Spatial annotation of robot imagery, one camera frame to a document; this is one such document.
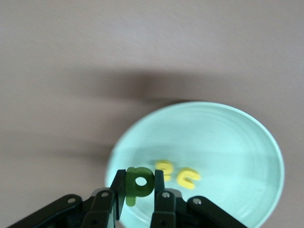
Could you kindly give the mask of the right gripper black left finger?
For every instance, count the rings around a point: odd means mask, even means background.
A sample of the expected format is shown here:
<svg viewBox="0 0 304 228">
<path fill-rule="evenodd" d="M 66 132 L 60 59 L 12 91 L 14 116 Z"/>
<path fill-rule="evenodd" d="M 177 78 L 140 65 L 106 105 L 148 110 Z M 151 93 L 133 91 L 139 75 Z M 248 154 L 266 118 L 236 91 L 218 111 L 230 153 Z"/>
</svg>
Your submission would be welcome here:
<svg viewBox="0 0 304 228">
<path fill-rule="evenodd" d="M 98 191 L 81 227 L 115 228 L 120 219 L 126 196 L 126 170 L 118 170 L 109 188 Z"/>
</svg>

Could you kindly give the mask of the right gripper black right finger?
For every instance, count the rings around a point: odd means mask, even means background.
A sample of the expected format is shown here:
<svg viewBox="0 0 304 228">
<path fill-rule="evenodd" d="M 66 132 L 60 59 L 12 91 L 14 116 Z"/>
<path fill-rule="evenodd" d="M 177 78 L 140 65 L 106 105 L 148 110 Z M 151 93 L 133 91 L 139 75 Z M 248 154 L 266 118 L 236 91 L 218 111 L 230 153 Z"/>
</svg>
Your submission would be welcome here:
<svg viewBox="0 0 304 228">
<path fill-rule="evenodd" d="M 164 174 L 161 170 L 154 173 L 154 211 L 151 219 L 151 228 L 176 227 L 176 198 L 165 188 Z"/>
</svg>

